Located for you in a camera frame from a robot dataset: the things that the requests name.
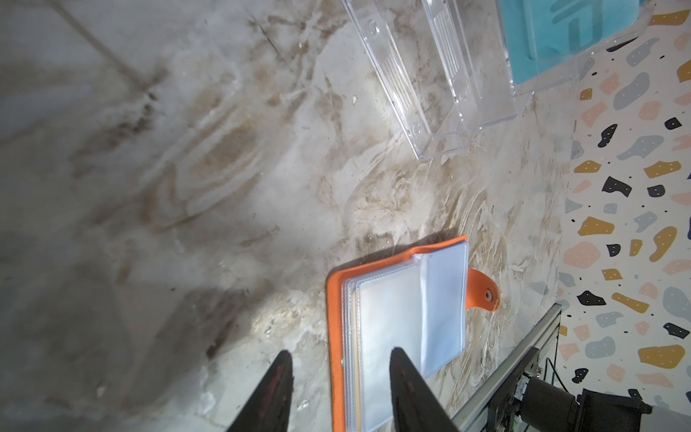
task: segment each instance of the marble countertop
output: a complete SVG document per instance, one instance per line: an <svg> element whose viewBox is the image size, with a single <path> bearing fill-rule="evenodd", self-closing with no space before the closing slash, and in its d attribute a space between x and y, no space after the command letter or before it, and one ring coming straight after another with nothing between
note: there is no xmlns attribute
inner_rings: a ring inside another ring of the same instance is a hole
<svg viewBox="0 0 691 432"><path fill-rule="evenodd" d="M420 163L340 0L61 4L12 9L100 51L83 97L0 147L15 409L225 430L288 349L290 430L329 430L329 272L464 234L502 306L429 380L454 413L554 302L570 85Z"/></svg>

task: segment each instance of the orange strap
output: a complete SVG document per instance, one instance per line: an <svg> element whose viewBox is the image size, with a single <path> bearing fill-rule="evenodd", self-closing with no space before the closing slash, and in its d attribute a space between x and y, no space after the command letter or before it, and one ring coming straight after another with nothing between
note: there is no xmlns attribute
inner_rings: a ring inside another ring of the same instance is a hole
<svg viewBox="0 0 691 432"><path fill-rule="evenodd" d="M335 272L326 284L327 317L329 322L329 346L331 351L331 381L333 394L334 432L346 432L345 381L343 378L343 306L341 304L341 287L348 279L365 273L376 272L385 267L403 263L415 254L428 254L468 241L467 236L460 236L448 241L428 246L412 247L401 254ZM475 269L468 269L468 289L466 291L466 310L481 308L494 312L499 308L501 298L499 287L494 281Z"/></svg>

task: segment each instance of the terrazzo backdrop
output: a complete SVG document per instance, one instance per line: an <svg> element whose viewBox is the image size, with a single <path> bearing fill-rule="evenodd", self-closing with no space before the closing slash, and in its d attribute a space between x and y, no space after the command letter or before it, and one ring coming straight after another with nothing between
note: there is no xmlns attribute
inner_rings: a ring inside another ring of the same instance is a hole
<svg viewBox="0 0 691 432"><path fill-rule="evenodd" d="M644 35L580 74L565 206L558 372L568 391L691 414L691 20L657 2Z"/></svg>

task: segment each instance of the clear acrylic holder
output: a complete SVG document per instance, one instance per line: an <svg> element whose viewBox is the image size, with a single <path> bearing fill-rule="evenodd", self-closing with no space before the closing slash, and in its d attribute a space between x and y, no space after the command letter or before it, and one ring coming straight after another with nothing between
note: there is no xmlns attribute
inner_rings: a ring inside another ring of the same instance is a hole
<svg viewBox="0 0 691 432"><path fill-rule="evenodd" d="M343 2L418 160L467 149L474 133L514 118L533 92L573 79L591 54L643 33L654 7L646 1L633 26L515 85L495 1Z"/></svg>

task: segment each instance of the wire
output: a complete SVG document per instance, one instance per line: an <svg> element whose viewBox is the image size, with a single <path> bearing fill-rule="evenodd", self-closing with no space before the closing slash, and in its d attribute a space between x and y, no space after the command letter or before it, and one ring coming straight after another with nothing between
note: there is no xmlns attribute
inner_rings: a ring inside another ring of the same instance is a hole
<svg viewBox="0 0 691 432"><path fill-rule="evenodd" d="M570 393L570 392L569 392L569 389L566 388L566 386L565 386L564 383L562 382L561 378L559 378L559 373L557 372L557 368L554 367L554 363L552 363L552 360L551 360L549 357L547 357L547 361L549 362L550 366L552 366L552 370L554 371L554 375L557 376L557 379L559 380L559 384L561 384L562 387L564 388L564 390L566 390L566 393Z"/></svg>

